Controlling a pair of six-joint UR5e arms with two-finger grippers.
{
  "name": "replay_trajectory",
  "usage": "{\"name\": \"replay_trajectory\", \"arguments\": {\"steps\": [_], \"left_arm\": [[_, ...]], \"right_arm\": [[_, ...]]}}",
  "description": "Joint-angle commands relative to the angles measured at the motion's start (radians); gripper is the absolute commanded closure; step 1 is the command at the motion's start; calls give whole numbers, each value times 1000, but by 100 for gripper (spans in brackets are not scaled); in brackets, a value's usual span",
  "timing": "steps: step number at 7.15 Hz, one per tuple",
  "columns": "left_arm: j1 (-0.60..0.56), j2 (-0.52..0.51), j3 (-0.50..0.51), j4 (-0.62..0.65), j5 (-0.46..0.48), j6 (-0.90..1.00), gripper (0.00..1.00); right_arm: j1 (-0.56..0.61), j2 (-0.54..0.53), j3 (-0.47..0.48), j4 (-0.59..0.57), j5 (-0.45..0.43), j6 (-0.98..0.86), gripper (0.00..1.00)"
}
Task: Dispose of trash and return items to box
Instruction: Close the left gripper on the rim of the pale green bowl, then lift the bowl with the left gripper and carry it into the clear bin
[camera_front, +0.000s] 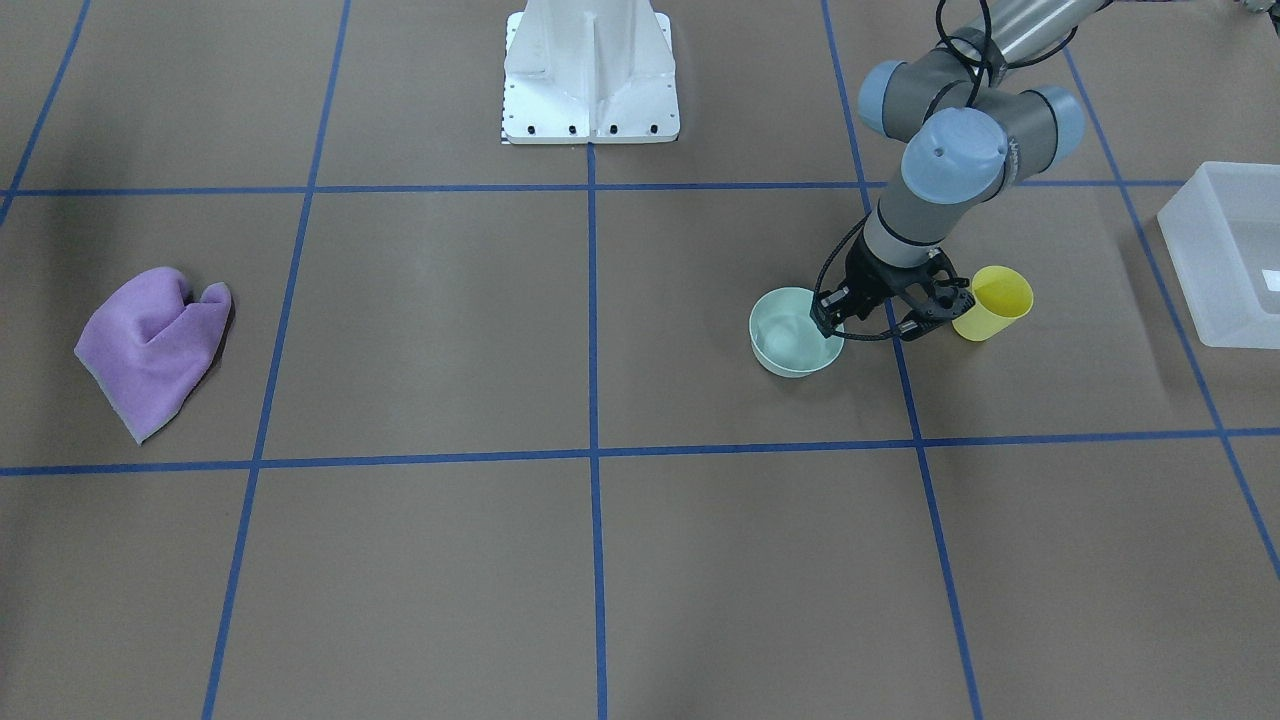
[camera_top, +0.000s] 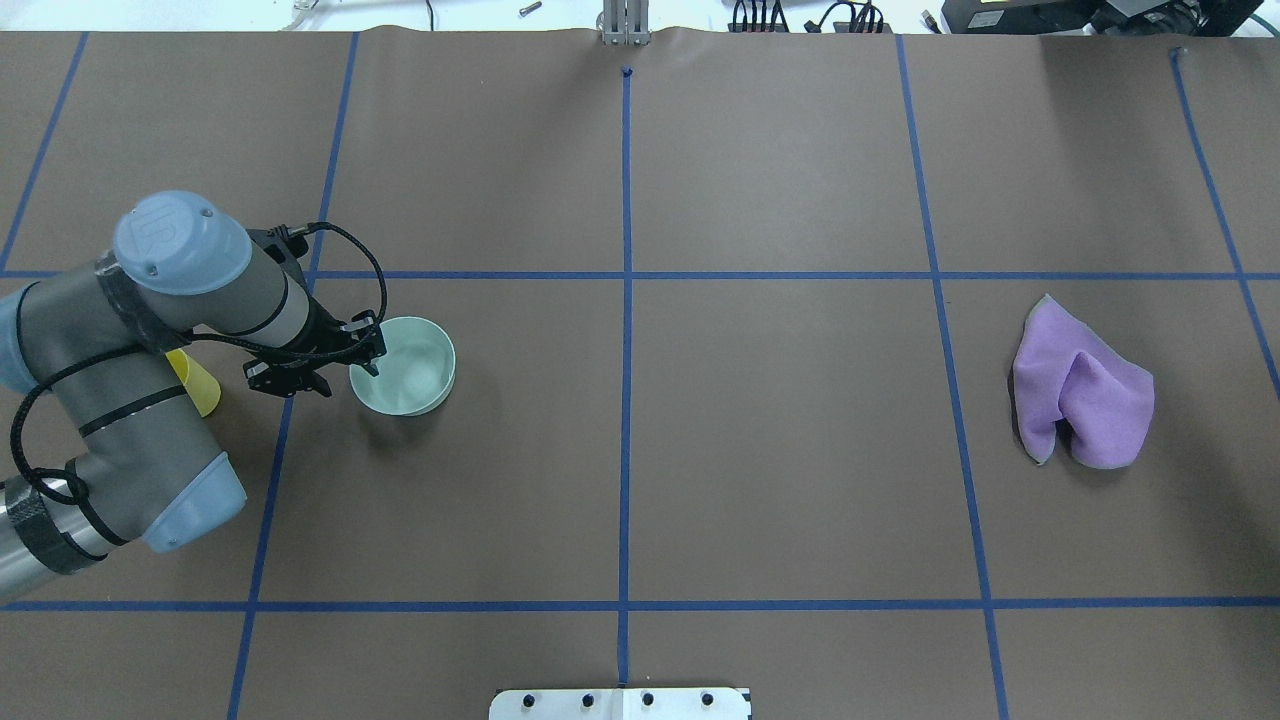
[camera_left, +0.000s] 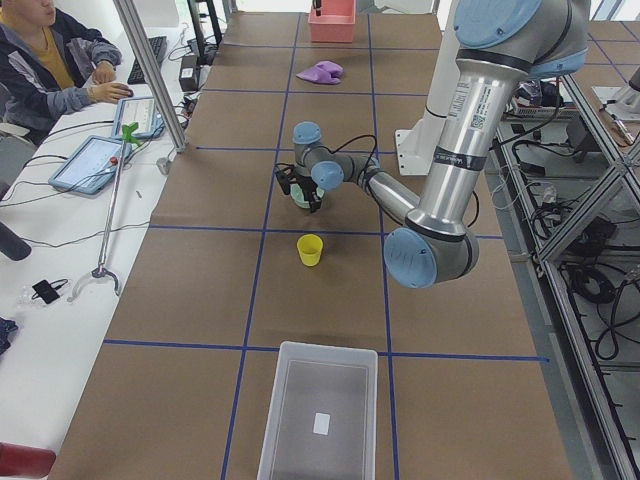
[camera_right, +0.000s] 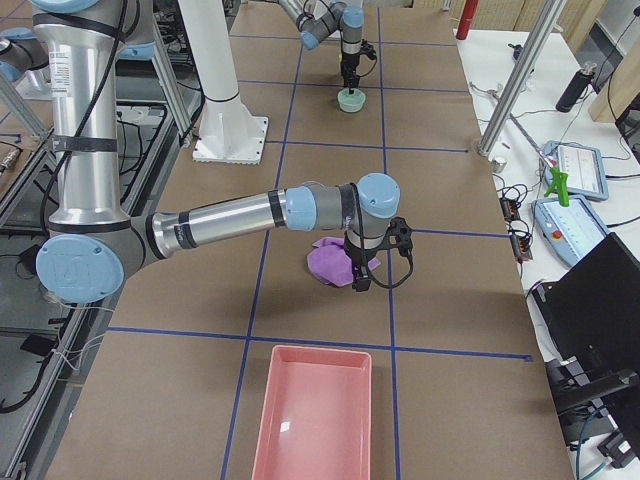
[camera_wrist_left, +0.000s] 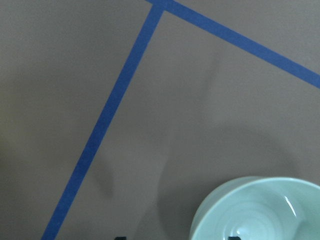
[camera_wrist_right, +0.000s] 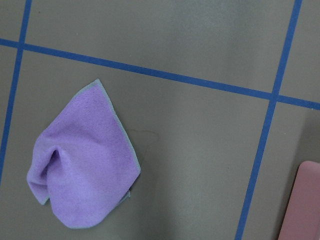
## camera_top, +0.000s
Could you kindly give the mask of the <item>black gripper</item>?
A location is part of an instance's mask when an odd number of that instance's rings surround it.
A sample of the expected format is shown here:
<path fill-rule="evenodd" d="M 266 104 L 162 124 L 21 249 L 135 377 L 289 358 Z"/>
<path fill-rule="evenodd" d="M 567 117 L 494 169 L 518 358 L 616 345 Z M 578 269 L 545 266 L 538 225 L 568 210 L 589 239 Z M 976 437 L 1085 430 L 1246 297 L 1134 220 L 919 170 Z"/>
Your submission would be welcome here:
<path fill-rule="evenodd" d="M 320 231 L 348 240 L 372 265 L 379 286 L 378 309 L 365 310 L 342 322 L 334 318 L 306 286 L 300 259 L 310 250 L 307 236 Z M 361 366 L 376 378 L 387 347 L 380 324 L 387 316 L 388 288 L 378 259 L 358 238 L 339 225 L 278 225 L 248 229 L 248 238 L 280 269 L 282 291 L 274 310 L 244 331 L 247 386 L 257 392 L 289 398 L 298 393 L 333 396 L 320 369 L 339 363 Z"/>

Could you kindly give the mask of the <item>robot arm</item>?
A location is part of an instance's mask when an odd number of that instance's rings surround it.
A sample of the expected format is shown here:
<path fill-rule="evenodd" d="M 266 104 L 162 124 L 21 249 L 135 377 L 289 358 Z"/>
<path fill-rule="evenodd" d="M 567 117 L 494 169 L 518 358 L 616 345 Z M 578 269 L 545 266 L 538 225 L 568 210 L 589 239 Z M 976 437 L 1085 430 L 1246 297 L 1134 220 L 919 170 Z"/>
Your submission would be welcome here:
<path fill-rule="evenodd" d="M 247 493 L 168 354 L 216 342 L 250 355 L 253 391 L 330 396 L 332 364 L 376 375 L 375 309 L 343 320 L 306 287 L 314 222 L 250 231 L 206 197 L 141 199 L 92 263 L 3 299 L 3 384 L 20 396 L 3 445 L 3 601 L 102 562 L 134 541 L 178 550 Z"/>

